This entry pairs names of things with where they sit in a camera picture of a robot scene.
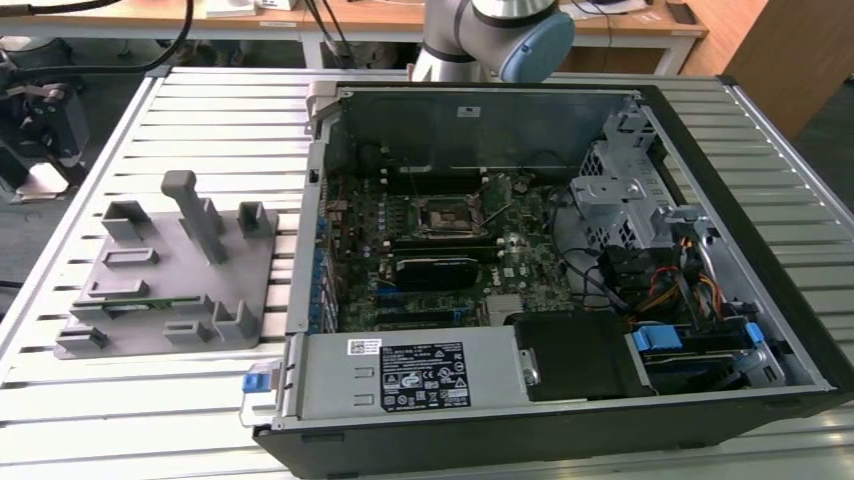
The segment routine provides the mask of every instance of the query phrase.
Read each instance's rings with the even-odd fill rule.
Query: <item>warning label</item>
[[[461,342],[382,347],[379,368],[387,412],[472,406]]]

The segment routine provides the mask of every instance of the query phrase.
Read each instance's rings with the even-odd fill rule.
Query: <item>slotted aluminum tabletop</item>
[[[401,72],[175,69],[147,78],[0,324],[0,478],[291,478],[241,425],[242,374],[283,351],[289,278],[318,79],[404,80]],[[839,199],[738,89],[714,79],[576,75],[556,82],[654,83],[854,357],[854,243]],[[217,208],[263,201],[281,213],[265,337],[233,352],[59,361],[51,348],[102,244],[113,200],[177,211],[161,175],[193,169]],[[688,181],[677,177],[693,198]],[[852,478],[854,411],[784,421],[721,446],[408,475],[408,478]]]

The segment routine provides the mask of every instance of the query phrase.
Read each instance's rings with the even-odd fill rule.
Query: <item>blue latch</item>
[[[762,333],[762,329],[757,323],[748,322],[748,324],[745,324],[745,330],[748,331],[748,335],[750,336],[754,346],[765,342],[765,334]]]
[[[632,334],[640,352],[682,348],[680,333],[673,325],[648,325]]]
[[[243,376],[243,393],[270,391],[270,373],[250,372]]]

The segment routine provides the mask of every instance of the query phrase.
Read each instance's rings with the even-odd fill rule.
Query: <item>wooden desk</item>
[[[30,0],[34,5],[69,0]],[[0,0],[0,4],[19,3]],[[66,15],[0,18],[5,35],[69,38],[171,39],[185,21],[185,0],[122,0],[110,7]],[[205,0],[197,0],[190,38],[235,40],[299,40],[306,10],[259,10],[254,17],[205,18]]]
[[[420,5],[401,5],[382,0],[330,0],[335,16],[353,41],[421,42],[425,27],[425,8]],[[323,10],[323,20],[331,25],[331,17]],[[609,39],[612,23],[613,39]],[[576,46],[614,48],[664,49],[665,55],[656,68],[660,75],[676,75],[698,38],[706,35],[702,25],[682,25],[673,20],[664,0],[654,6],[629,15],[610,19],[592,18],[577,22]],[[321,44],[323,36],[306,15],[306,27],[301,33],[309,68],[323,68]]]
[[[15,3],[17,0],[0,0]],[[59,0],[34,0],[35,5]],[[197,19],[190,37],[197,39],[298,40],[303,42],[306,66],[323,68],[323,36],[303,4],[297,10],[263,10],[255,17],[205,18],[205,0],[197,1]],[[381,0],[330,0],[347,39],[351,41],[422,41],[425,9]],[[322,8],[333,32],[329,13]],[[0,19],[5,35],[78,38],[173,38],[181,28],[185,0],[123,0],[89,12],[30,18]],[[706,34],[701,25],[673,21],[664,0],[642,12],[610,18],[613,39],[605,18],[578,22],[576,45],[582,47],[656,48],[666,51],[657,74],[677,74],[694,42]]]
[[[710,29],[682,73],[725,74],[794,138],[854,71],[852,0],[685,0]]]

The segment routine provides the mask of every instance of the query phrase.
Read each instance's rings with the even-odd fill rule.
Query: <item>gray plastic holder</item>
[[[279,216],[255,202],[221,214],[185,188],[195,175],[171,177],[182,212],[189,207],[199,218],[147,214],[137,202],[110,205],[110,236],[57,340],[58,358],[233,350],[259,342]],[[207,225],[202,234],[199,225]],[[209,234],[205,248],[221,245],[221,262],[203,248]]]

